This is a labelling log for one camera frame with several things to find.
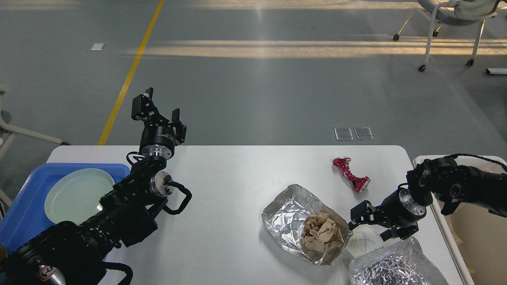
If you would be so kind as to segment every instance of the crumpled aluminum foil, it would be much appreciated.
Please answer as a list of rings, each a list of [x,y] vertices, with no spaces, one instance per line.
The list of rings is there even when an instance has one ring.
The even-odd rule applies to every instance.
[[[329,218],[340,228],[345,241],[343,246],[338,246],[324,254],[307,249],[302,245],[301,239],[306,218],[309,214],[316,215],[318,212],[329,214]],[[284,250],[318,265],[331,265],[352,236],[347,222],[340,215],[324,205],[310,191],[297,184],[289,185],[264,209],[262,222]]]
[[[372,251],[349,266],[352,285],[446,285],[438,268],[422,253],[415,237]]]

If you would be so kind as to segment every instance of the white chair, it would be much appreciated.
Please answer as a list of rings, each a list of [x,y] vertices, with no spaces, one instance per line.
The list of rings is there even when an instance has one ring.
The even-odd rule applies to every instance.
[[[2,100],[4,98],[4,94],[7,93],[9,90],[10,88],[7,85],[0,85],[0,111],[2,110]],[[63,141],[59,138],[55,138],[52,136],[48,136],[45,134],[41,134],[38,132],[10,125],[9,124],[10,120],[11,115],[9,114],[9,112],[5,111],[0,112],[0,135],[3,135],[4,137],[4,139],[0,143],[0,161],[2,160],[2,158],[4,158],[7,149],[12,145],[17,134],[32,136],[63,146],[70,145],[68,142]],[[0,189],[0,203],[1,202],[3,202],[7,207],[10,207],[12,205],[12,200]]]
[[[479,41],[481,40],[484,21],[496,15],[495,11],[500,0],[449,0],[448,2],[443,0],[418,0],[418,2],[425,11],[419,8],[412,9],[400,31],[392,38],[395,41],[400,39],[400,34],[402,33],[403,28],[407,25],[410,17],[412,17],[415,12],[420,13],[429,20],[426,55],[424,57],[424,64],[419,66],[418,70],[423,72],[426,69],[429,61],[431,38],[436,37],[439,34],[442,24],[457,26],[479,24],[472,58],[466,63],[467,66],[472,66],[477,55],[477,48],[479,47]],[[437,29],[435,29],[436,22],[440,24]]]

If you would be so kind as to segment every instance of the blue tray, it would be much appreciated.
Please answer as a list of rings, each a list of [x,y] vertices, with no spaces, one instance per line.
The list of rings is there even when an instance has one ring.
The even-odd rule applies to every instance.
[[[0,222],[0,245],[13,252],[33,237],[53,226],[44,212],[49,190],[64,176],[83,168],[98,168],[109,173],[115,183],[130,173],[123,164],[46,163],[34,169],[5,218]]]

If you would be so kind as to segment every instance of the sunlight on floor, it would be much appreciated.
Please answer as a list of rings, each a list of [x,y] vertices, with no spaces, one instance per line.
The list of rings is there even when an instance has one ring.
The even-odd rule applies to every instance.
[[[305,10],[385,10],[420,7],[417,1],[361,1],[361,0],[189,0],[186,6],[202,9],[305,9]]]
[[[372,55],[423,55],[425,38],[406,42],[363,41],[163,41],[146,47],[147,56],[198,56],[229,58],[360,58]],[[432,55],[467,55],[472,40],[434,40]],[[127,50],[123,54],[135,54]],[[479,55],[507,55],[507,40],[484,40]]]
[[[78,0],[4,0],[0,10],[70,10],[80,4]]]

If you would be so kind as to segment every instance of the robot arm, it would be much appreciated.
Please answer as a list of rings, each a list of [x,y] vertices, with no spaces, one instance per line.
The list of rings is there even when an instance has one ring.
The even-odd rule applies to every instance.
[[[384,241],[395,237],[406,239],[419,230],[417,221],[426,216],[426,206],[433,202],[431,193],[444,202],[443,215],[454,213],[460,203],[470,203],[507,217],[507,174],[457,165],[458,156],[473,156],[500,164],[507,172],[507,166],[476,155],[426,159],[408,171],[407,183],[399,185],[379,206],[372,206],[365,200],[352,208],[349,228],[360,224],[381,225],[388,228],[380,234]]]
[[[139,152],[128,176],[113,185],[100,199],[102,210],[79,226],[65,221],[52,226],[11,253],[0,264],[7,284],[98,284],[107,269],[126,273],[119,283],[128,285],[132,269],[121,263],[104,262],[113,249],[143,241],[157,228],[155,217],[183,211],[192,194],[162,171],[174,155],[174,147],[185,140],[186,126],[179,109],[169,121],[152,102],[153,88],[133,100],[132,117],[144,122]],[[178,209],[166,203],[174,189],[185,194]]]

